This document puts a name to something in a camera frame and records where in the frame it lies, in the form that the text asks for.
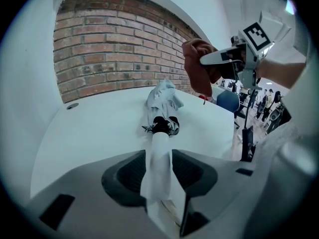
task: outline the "blue chair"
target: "blue chair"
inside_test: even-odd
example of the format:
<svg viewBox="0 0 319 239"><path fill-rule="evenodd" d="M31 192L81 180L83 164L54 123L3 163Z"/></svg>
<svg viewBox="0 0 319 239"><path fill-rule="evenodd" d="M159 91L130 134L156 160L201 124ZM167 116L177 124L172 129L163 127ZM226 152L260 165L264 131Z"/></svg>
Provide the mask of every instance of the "blue chair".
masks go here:
<svg viewBox="0 0 319 239"><path fill-rule="evenodd" d="M234 114L235 118L241 117L245 118L246 116L241 112L241 110L244 108L243 105L240 104L239 96L235 92L231 92L229 90L225 90L224 92L220 93L217 96L216 104L231 113ZM239 124L235 122L235 125L237 126L236 129L239 128Z"/></svg>

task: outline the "crumpled fabric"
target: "crumpled fabric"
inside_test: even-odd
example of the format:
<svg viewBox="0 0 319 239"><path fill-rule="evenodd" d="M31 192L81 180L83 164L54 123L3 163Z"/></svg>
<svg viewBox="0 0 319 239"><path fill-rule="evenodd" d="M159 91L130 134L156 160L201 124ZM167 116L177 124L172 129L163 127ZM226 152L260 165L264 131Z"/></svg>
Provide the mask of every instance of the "crumpled fabric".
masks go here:
<svg viewBox="0 0 319 239"><path fill-rule="evenodd" d="M209 43L201 39L193 39L182 44L185 57L185 71L190 80L190 85L197 93L207 97L212 96L211 83L215 83L221 77L216 65L202 65L200 58L204 55L217 51Z"/></svg>
<svg viewBox="0 0 319 239"><path fill-rule="evenodd" d="M168 135L176 135L179 132L177 110L183 107L184 103L175 95L175 85L170 80L164 79L157 84L150 92L145 106L148 108L147 123L143 126L145 131L152 132L156 125L154 119L163 117L168 123Z"/></svg>

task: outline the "black rubber pad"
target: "black rubber pad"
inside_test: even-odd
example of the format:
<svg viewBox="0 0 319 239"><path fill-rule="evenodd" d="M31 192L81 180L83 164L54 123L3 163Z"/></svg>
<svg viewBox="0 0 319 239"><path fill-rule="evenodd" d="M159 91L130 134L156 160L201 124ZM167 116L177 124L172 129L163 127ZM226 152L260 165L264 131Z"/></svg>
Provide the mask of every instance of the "black rubber pad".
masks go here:
<svg viewBox="0 0 319 239"><path fill-rule="evenodd" d="M70 195L59 195L43 212L40 216L40 220L50 228L56 230L74 199L75 197Z"/></svg>

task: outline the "black cable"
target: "black cable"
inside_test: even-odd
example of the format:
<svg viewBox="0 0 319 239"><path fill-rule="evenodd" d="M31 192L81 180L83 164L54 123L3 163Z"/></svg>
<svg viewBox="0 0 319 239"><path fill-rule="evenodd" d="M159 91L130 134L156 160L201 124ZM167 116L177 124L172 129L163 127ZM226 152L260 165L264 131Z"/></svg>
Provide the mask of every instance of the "black cable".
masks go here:
<svg viewBox="0 0 319 239"><path fill-rule="evenodd" d="M250 94L249 96L249 102L248 102L248 107L247 107L247 110L246 110L246 117L245 117L245 125L244 125L244 129L246 129L246 124L247 124L247 118L248 118L248 110L249 110L249 107L251 105L251 102L252 102L252 96L254 95L255 93L255 90L253 90L253 92Z"/></svg>

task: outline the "human arm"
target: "human arm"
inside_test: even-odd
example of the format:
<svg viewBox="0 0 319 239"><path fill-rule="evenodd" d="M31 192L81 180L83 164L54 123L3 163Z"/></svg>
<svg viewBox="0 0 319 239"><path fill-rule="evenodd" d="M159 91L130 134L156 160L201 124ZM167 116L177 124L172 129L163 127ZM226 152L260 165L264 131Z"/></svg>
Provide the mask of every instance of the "human arm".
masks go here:
<svg viewBox="0 0 319 239"><path fill-rule="evenodd" d="M269 59L262 59L257 66L256 74L257 78L266 78L290 89L305 66L305 63L281 64Z"/></svg>

